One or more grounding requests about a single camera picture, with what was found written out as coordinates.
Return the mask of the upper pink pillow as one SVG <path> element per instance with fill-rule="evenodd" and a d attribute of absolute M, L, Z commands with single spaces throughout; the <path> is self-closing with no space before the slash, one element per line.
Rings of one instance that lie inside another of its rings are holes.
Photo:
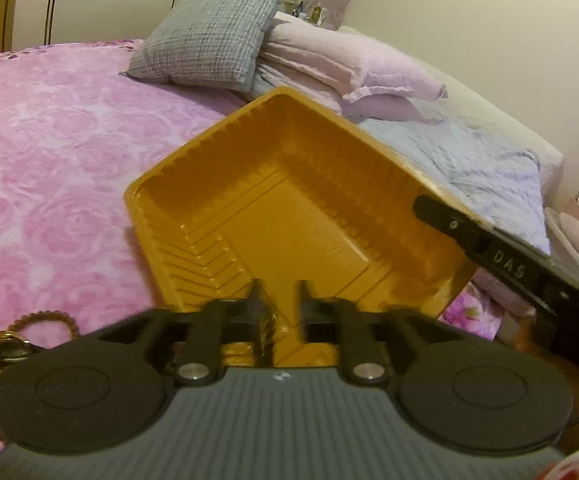
<path fill-rule="evenodd" d="M 310 25 L 278 13 L 259 51 L 333 88 L 346 102 L 366 96 L 445 99 L 446 87 L 403 52 L 376 39 Z"/>

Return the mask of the bottles on shelf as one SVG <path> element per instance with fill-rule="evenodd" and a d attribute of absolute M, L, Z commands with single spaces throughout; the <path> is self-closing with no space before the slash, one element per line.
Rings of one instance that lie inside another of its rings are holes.
<path fill-rule="evenodd" d="M 289 0 L 291 1 L 291 15 L 301 18 L 311 24 L 318 24 L 323 11 L 322 0 Z"/>

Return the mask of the orange plastic tray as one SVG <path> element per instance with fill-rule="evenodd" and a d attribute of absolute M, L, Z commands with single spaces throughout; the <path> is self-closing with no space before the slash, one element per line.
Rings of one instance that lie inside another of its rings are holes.
<path fill-rule="evenodd" d="M 330 366 L 300 339 L 297 285 L 370 312 L 451 304 L 476 266 L 414 215 L 453 196 L 394 150 L 295 91 L 274 90 L 217 122 L 129 185 L 134 231 L 167 306 L 244 297 L 273 304 L 274 363 Z"/>

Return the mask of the grey checked cushion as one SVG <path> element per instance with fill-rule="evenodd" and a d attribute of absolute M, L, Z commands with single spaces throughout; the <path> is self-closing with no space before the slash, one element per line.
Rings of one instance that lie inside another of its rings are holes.
<path fill-rule="evenodd" d="M 247 92 L 282 0 L 180 0 L 132 55 L 128 77 Z"/>

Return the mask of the striped duvet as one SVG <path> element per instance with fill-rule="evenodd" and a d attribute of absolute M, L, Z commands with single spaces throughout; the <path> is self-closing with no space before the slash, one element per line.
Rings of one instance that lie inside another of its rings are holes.
<path fill-rule="evenodd" d="M 538 249 L 551 252 L 545 228 L 538 156 L 528 148 L 457 119 L 357 126 L 422 169 L 469 209 Z"/>

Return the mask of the lower pink pillow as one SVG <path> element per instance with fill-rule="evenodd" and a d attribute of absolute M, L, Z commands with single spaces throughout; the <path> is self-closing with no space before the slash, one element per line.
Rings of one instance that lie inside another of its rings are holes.
<path fill-rule="evenodd" d="M 273 88 L 279 87 L 297 90 L 334 113 L 352 120 L 373 118 L 390 122 L 434 124 L 445 119 L 442 111 L 435 104 L 404 96 L 379 94 L 378 96 L 365 96 L 355 103 L 348 103 L 324 82 L 294 68 L 258 58 L 250 97 L 256 99 Z"/>

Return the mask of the pink floral blanket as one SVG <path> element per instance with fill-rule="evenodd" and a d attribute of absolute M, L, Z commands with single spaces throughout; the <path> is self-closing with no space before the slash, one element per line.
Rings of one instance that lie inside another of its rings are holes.
<path fill-rule="evenodd" d="M 84 332 L 164 303 L 129 185 L 248 105 L 216 89 L 150 86 L 133 41 L 0 54 L 0 330 L 37 311 Z"/>

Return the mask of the metal wristwatch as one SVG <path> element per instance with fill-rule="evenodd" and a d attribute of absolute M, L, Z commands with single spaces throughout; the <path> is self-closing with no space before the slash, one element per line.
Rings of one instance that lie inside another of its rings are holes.
<path fill-rule="evenodd" d="M 0 330 L 0 370 L 24 362 L 44 351 L 43 347 L 12 330 Z"/>

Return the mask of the pink pillow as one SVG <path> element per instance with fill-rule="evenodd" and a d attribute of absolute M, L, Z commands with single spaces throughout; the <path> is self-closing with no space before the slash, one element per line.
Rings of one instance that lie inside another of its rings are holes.
<path fill-rule="evenodd" d="M 376 39 L 310 25 L 278 13 L 259 51 L 333 88 L 346 102 L 366 96 L 445 99 L 446 87 L 403 52 Z"/>
<path fill-rule="evenodd" d="M 256 99 L 273 88 L 279 87 L 297 90 L 334 113 L 352 120 L 373 118 L 390 122 L 434 124 L 445 119 L 442 111 L 435 104 L 404 96 L 379 94 L 378 96 L 365 96 L 355 103 L 348 103 L 324 82 L 294 68 L 258 58 L 250 97 Z"/>

